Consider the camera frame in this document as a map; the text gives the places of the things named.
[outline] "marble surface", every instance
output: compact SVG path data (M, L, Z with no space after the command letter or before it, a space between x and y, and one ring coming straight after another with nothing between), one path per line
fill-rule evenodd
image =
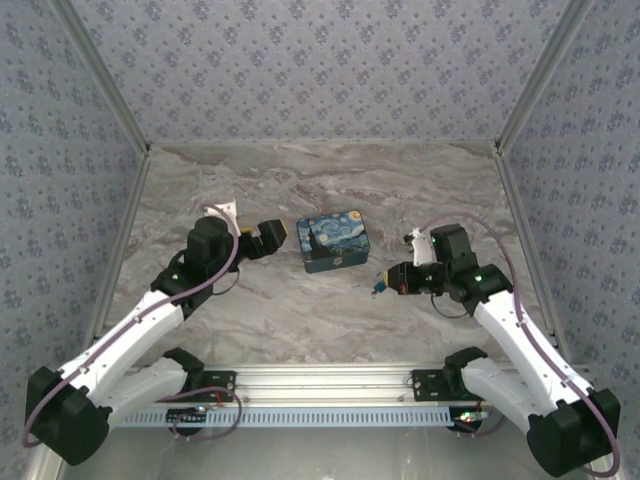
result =
M282 218L275 255L241 264L238 284L214 297L143 357L181 346L205 363L429 362L477 345L505 358L470 318L439 316L426 295L387 291L376 275L411 259L402 237L434 215L473 211L501 234L522 278L525 307L542 325L524 255L488 144L274 144L154 148L106 326L117 323L186 241L198 206L237 199L240 226ZM295 222L357 209L371 241L367 264L305 273ZM481 263L506 272L494 241L462 219ZM219 289L230 284L221 280ZM452 314L460 306L439 299Z

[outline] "blue floral wallpaper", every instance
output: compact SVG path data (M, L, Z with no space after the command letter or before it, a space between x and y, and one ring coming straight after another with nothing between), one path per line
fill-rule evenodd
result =
M508 154L567 338L640 478L640 4L595 3Z
M45 0L0 2L0 478L26 381L78 353L138 155Z
M566 0L75 0L152 142L495 138Z

